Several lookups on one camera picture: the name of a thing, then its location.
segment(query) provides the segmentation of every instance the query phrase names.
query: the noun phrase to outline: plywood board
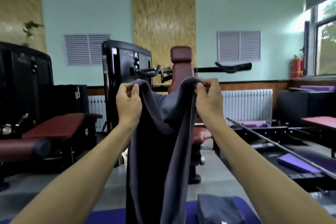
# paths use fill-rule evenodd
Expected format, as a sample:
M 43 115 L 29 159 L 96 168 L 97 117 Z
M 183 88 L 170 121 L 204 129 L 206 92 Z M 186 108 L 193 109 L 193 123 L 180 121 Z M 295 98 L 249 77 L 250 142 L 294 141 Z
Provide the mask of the plywood board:
M 152 53 L 153 67 L 172 67 L 170 49 L 174 46 L 190 46 L 196 66 L 195 0 L 132 0 L 132 7 L 133 42 Z M 161 85 L 159 76 L 154 84 Z
M 41 0 L 0 0 L 0 41 L 22 45 L 26 42 L 24 24 L 43 25 Z M 33 28 L 28 39 L 31 48 L 46 53 L 44 27 Z

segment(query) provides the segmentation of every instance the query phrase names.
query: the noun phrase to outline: red seat backrest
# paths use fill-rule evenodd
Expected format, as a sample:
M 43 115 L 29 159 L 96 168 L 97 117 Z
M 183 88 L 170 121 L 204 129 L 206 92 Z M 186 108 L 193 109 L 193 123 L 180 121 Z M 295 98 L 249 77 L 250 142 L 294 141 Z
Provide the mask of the red seat backrest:
M 188 46 L 175 46 L 170 49 L 170 59 L 174 63 L 172 68 L 172 83 L 168 88 L 168 94 L 177 90 L 181 82 L 195 76 L 194 67 L 191 65 L 193 51 Z

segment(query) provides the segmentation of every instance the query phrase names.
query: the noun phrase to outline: radiator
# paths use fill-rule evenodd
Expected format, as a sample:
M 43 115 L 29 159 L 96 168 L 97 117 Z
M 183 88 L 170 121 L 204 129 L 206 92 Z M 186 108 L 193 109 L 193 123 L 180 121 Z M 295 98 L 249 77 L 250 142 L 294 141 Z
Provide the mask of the radiator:
M 223 95 L 224 117 L 236 121 L 271 120 L 273 91 L 267 90 L 226 90 Z M 101 132 L 106 122 L 105 96 L 89 96 L 90 113 L 103 115 L 96 122 L 96 132 Z
M 98 119 L 96 122 L 96 132 L 102 132 L 104 123 L 106 122 L 105 96 L 89 96 L 89 112 L 103 116 L 102 119 Z
M 271 120 L 273 90 L 225 90 L 223 114 L 236 121 Z

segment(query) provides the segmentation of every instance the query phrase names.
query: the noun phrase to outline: forearm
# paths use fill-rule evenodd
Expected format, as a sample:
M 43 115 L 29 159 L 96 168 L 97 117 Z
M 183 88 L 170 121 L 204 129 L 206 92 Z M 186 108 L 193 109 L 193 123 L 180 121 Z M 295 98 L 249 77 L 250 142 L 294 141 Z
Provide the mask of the forearm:
M 316 200 L 224 122 L 216 121 L 208 129 L 264 224 L 336 223 Z
M 83 223 L 133 131 L 133 125 L 118 125 L 93 150 L 53 180 L 11 223 Z

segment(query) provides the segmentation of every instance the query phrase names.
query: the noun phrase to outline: gray cloth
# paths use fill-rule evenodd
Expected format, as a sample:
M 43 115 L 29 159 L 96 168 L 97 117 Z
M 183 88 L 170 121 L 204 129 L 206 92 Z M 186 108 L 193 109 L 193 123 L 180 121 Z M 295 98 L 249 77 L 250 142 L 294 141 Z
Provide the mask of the gray cloth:
M 137 79 L 140 122 L 128 146 L 126 223 L 184 224 L 196 117 L 195 77 L 171 94 Z
M 198 194 L 197 218 L 199 224 L 245 224 L 232 197 Z

